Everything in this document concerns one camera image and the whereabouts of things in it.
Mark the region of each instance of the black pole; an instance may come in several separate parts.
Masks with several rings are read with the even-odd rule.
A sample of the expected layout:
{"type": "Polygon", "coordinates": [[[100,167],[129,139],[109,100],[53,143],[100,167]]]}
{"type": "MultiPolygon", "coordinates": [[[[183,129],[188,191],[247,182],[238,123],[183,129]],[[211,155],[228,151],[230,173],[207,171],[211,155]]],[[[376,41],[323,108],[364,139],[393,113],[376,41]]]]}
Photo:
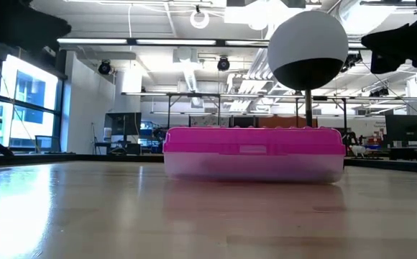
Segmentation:
{"type": "Polygon", "coordinates": [[[218,96],[218,126],[221,126],[221,97],[218,96]]]}
{"type": "Polygon", "coordinates": [[[347,135],[347,113],[346,113],[346,99],[343,99],[343,112],[344,112],[344,145],[346,146],[346,155],[347,155],[347,148],[349,144],[349,136],[347,135]]]}
{"type": "Polygon", "coordinates": [[[299,115],[298,115],[298,110],[300,109],[300,108],[298,107],[298,98],[297,98],[297,99],[295,99],[295,103],[296,103],[296,127],[298,127],[298,124],[299,124],[299,119],[300,119],[300,117],[299,117],[299,115]]]}
{"type": "Polygon", "coordinates": [[[305,91],[306,98],[306,125],[312,127],[312,96],[311,90],[305,91]]]}
{"type": "Polygon", "coordinates": [[[170,100],[172,99],[171,96],[168,97],[168,115],[167,115],[167,130],[170,130],[170,108],[172,104],[170,103],[170,100]]]}

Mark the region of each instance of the pink plastic container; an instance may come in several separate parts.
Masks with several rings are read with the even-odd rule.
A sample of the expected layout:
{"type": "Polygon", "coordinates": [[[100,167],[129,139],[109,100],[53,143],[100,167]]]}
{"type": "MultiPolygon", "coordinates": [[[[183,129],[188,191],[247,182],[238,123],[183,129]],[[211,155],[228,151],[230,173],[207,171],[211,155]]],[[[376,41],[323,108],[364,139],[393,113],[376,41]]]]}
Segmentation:
{"type": "Polygon", "coordinates": [[[333,183],[345,150],[335,129],[172,128],[164,144],[173,178],[333,183]]]}

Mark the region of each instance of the computer monitor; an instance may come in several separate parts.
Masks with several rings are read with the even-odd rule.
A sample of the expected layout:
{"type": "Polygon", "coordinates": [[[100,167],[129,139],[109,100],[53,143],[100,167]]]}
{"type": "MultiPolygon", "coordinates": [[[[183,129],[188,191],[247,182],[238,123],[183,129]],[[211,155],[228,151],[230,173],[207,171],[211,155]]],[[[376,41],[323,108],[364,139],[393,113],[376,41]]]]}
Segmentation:
{"type": "Polygon", "coordinates": [[[104,125],[112,135],[139,135],[141,121],[141,112],[107,113],[104,125]]]}
{"type": "Polygon", "coordinates": [[[386,115],[388,141],[417,141],[417,115],[386,115]]]}

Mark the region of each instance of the white sphere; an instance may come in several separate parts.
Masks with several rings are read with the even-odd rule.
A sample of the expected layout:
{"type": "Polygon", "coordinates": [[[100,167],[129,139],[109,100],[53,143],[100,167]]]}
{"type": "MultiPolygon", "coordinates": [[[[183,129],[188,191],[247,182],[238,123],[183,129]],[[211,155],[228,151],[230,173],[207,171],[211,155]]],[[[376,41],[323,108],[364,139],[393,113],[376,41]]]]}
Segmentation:
{"type": "Polygon", "coordinates": [[[315,89],[338,75],[349,50],[343,26],[331,15],[309,11],[282,23],[267,50],[269,67],[284,86],[315,89]]]}

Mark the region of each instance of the translucent container base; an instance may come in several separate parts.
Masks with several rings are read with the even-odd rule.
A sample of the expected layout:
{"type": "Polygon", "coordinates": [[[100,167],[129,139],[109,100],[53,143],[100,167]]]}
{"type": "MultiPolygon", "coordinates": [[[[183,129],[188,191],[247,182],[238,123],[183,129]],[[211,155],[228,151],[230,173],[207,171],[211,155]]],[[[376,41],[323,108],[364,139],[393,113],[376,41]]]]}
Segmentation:
{"type": "Polygon", "coordinates": [[[166,153],[171,178],[207,181],[334,183],[343,174],[343,155],[219,155],[166,153]]]}

